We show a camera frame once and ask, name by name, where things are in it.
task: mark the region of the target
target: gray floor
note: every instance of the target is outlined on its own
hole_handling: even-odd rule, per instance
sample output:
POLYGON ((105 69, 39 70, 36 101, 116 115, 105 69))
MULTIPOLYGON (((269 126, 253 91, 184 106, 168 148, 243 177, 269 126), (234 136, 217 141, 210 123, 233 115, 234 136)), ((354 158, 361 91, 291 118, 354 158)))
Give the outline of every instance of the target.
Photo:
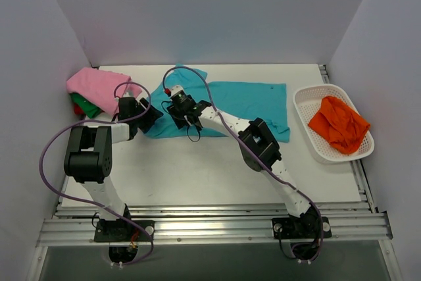
POLYGON ((122 270, 102 260, 103 250, 50 247, 41 280, 389 280, 377 242, 325 243, 310 266, 286 259, 276 243, 156 246, 122 270))

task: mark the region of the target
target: screw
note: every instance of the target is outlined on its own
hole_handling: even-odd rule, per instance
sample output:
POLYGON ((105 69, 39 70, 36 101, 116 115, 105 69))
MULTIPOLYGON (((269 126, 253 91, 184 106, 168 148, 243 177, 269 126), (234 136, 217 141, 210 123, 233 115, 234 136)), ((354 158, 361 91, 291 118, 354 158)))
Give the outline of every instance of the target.
POLYGON ((323 223, 323 231, 329 232, 330 231, 330 225, 329 223, 323 223))
POLYGON ((153 234, 154 229, 153 229, 153 227, 152 227, 152 226, 147 226, 147 227, 145 228, 145 231, 146 231, 149 235, 152 235, 152 234, 153 234))
POLYGON ((282 232, 282 225, 279 224, 279 223, 275 224, 274 225, 274 231, 277 232, 277 233, 282 232))

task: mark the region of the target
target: white wall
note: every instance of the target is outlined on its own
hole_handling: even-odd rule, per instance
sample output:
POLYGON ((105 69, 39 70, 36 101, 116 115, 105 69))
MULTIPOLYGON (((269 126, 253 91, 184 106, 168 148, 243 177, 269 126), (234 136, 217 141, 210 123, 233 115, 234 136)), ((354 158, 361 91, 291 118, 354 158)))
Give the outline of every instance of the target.
MULTIPOLYGON (((0 0, 0 279, 24 280, 56 197, 37 171, 52 134, 74 120, 66 79, 89 63, 55 0, 0 0)), ((63 181, 65 139, 46 163, 63 181)))
POLYGON ((57 0, 104 64, 326 63, 361 0, 57 0))
POLYGON ((330 63, 372 123, 364 160, 405 280, 421 275, 421 0, 363 0, 330 63))

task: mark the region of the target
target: metal frame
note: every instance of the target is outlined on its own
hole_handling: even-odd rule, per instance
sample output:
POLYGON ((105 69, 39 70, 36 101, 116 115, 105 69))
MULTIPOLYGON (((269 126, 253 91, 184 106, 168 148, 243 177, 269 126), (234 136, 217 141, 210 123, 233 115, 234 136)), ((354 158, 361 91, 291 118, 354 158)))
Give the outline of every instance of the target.
MULTIPOLYGON (((326 65, 319 65, 325 83, 329 83, 326 65)), ((402 280, 393 247, 387 214, 378 213, 361 161, 350 162, 361 202, 317 203, 330 220, 332 238, 326 242, 378 240, 392 281, 402 280)), ((45 220, 27 280, 38 280, 48 247, 104 246, 94 243, 91 217, 94 207, 61 207, 45 220)), ((209 205, 209 206, 130 206, 134 219, 155 221, 155 244, 276 243, 271 219, 286 217, 284 204, 209 205)))

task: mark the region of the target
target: teal cloth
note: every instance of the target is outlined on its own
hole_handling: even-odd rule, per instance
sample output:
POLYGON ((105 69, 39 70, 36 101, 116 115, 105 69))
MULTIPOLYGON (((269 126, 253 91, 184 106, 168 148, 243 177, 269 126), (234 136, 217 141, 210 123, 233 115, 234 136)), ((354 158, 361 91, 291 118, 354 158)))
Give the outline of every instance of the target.
MULTIPOLYGON (((198 70, 206 78, 207 73, 198 70)), ((190 70, 177 69, 168 75, 165 80, 166 87, 181 85, 186 94, 191 95, 196 102, 209 100, 202 80, 190 70)), ((262 118, 278 141, 289 142, 289 127, 286 109, 286 84, 261 84, 249 82, 210 82, 210 92, 216 107, 220 110, 238 116, 254 120, 262 118)), ((162 111, 161 102, 169 101, 168 96, 159 86, 152 93, 152 105, 162 111)), ((164 113, 153 127, 146 133, 150 138, 175 138, 186 136, 187 128, 177 129, 171 116, 164 113)), ((190 129, 189 134, 194 138, 197 135, 195 129, 190 129)), ((223 134, 210 130, 201 130, 201 136, 218 137, 223 134)))

